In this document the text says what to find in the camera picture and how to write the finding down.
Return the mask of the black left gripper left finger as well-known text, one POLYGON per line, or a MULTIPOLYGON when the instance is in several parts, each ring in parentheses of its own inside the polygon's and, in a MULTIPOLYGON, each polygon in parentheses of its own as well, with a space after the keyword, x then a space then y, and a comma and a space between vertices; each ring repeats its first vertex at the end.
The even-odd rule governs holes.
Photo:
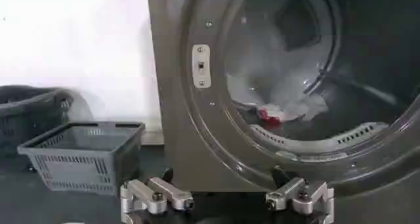
POLYGON ((173 183, 174 170, 167 168, 161 177, 150 177, 145 182, 131 179, 120 186, 120 220, 138 223, 135 212, 163 215, 169 209, 186 213, 194 208, 193 194, 177 188, 173 183))

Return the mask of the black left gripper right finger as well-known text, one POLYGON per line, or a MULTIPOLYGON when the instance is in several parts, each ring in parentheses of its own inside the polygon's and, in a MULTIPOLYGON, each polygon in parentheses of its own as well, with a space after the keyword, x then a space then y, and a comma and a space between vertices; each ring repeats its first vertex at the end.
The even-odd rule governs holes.
POLYGON ((265 194, 264 201, 271 212, 292 209, 293 213, 309 216, 317 213, 317 222, 335 222, 335 190, 325 181, 309 181, 295 172, 275 165, 270 174, 276 189, 265 194))

